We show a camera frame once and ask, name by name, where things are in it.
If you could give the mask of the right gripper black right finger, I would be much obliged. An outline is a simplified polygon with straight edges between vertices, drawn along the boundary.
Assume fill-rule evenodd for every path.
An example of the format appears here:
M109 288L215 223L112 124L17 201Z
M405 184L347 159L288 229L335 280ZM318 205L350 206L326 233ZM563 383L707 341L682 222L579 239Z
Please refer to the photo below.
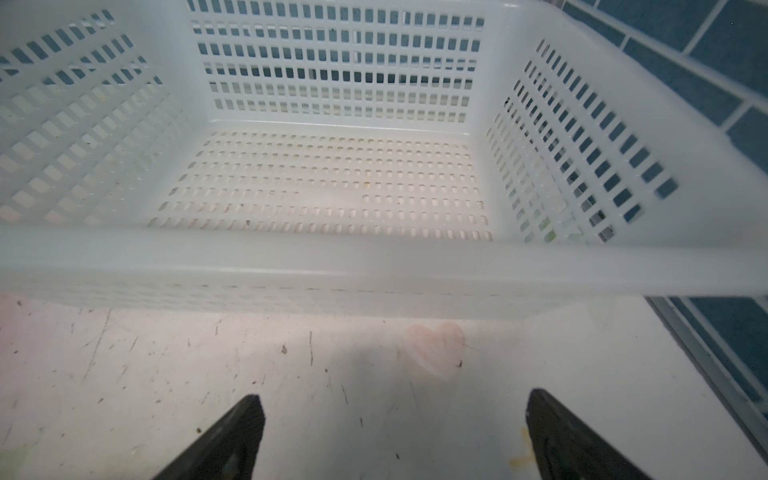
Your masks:
M542 388L530 392L526 423L543 479L650 479Z

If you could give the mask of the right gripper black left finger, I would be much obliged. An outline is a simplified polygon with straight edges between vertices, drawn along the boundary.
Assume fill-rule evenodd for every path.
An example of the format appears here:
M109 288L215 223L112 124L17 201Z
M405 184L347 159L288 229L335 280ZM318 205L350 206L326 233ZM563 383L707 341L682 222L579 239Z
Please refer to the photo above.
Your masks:
M155 479L245 479L253 476L265 414L258 395L244 396Z

